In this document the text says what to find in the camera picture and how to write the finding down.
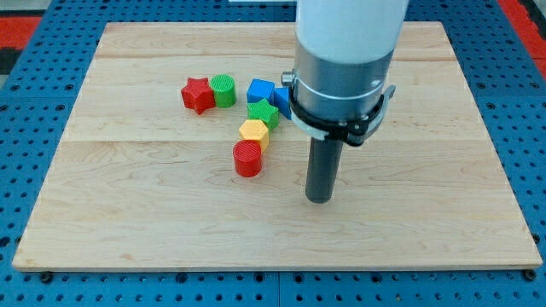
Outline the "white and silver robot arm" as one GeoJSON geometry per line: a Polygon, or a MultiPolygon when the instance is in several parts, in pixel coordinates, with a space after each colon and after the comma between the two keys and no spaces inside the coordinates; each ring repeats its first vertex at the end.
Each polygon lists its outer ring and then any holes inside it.
{"type": "Polygon", "coordinates": [[[295,101],[328,121],[354,120],[378,101],[408,0],[299,0],[295,101]]]}

